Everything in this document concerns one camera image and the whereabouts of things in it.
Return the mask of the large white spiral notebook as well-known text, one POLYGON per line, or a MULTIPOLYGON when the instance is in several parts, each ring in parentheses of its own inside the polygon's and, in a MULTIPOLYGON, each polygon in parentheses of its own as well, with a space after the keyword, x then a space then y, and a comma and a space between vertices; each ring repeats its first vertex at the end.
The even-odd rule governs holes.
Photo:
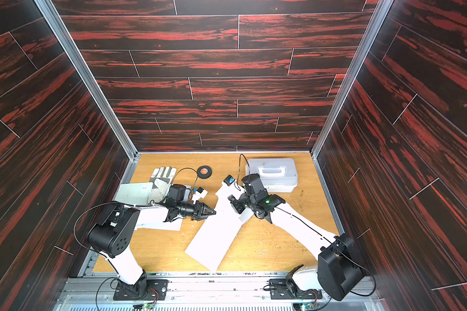
POLYGON ((138 229, 159 229, 159 230, 170 230, 180 231, 182 220, 175 220, 174 222, 166 222, 168 215, 168 208, 161 205, 154 206, 136 206, 136 209, 140 210, 138 220, 134 230, 138 229))

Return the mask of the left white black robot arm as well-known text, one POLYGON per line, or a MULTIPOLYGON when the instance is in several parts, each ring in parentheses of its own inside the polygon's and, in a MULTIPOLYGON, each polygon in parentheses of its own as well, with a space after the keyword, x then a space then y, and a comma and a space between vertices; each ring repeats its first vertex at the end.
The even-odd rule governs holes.
POLYGON ((148 291, 145 270, 136 262, 129 247, 139 225, 171 223, 179 218, 206 220, 216 211, 198 200, 184 200, 186 187, 172 185, 162 203, 135 206, 113 201, 104 203, 102 213, 88 233, 89 245, 104 255, 119 276, 119 284, 130 295, 142 297, 148 291))

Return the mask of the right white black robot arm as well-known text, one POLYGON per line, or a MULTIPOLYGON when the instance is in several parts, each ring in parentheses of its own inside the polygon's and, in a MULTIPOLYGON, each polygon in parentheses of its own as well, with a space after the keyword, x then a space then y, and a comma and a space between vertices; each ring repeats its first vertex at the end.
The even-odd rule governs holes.
POLYGON ((229 175, 217 193, 233 210, 252 212, 258 219, 288 232, 317 260, 316 266, 299 265, 285 278, 285 291, 292 298, 303 298, 307 292, 323 290, 332 299, 342 301, 364 277, 363 268, 355 262, 354 240, 343 233, 337 236, 297 213, 283 198, 269 194, 258 174, 242 179, 240 186, 229 175))

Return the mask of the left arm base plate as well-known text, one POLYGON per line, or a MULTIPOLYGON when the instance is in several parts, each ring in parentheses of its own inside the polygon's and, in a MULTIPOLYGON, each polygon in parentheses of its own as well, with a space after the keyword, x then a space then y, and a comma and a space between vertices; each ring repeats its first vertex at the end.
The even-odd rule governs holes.
POLYGON ((135 285, 118 281, 114 301, 163 301, 166 298, 167 279, 140 280, 135 285))

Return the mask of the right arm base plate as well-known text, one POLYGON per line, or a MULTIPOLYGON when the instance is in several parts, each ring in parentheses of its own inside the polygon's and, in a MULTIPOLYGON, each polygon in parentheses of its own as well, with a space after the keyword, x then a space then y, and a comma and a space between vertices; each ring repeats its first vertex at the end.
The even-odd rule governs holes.
POLYGON ((322 299, 320 290, 301 290, 295 283, 287 279, 270 279, 268 285, 263 287, 268 291, 271 299, 322 299))

